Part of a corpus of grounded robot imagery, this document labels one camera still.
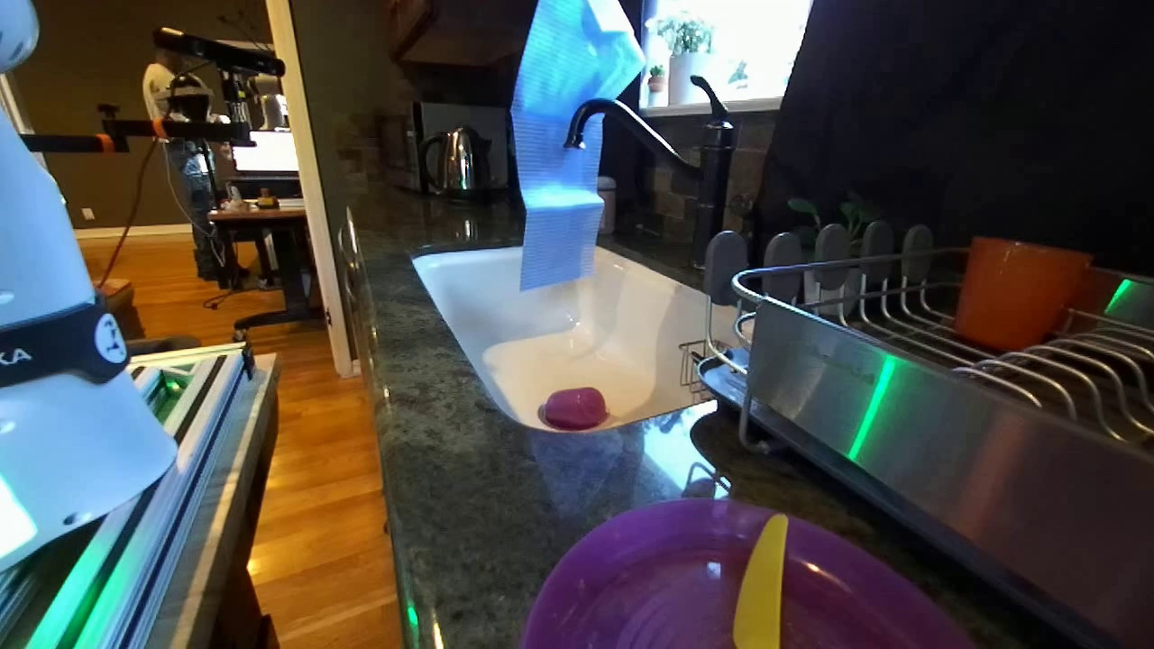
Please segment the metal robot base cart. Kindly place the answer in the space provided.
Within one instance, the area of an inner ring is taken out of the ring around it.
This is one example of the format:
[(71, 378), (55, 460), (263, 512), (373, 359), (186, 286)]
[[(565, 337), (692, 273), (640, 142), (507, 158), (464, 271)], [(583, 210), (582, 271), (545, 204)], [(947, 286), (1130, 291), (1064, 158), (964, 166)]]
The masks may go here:
[(244, 343), (130, 365), (173, 470), (0, 578), (4, 649), (263, 649), (244, 573), (279, 438), (279, 357)]

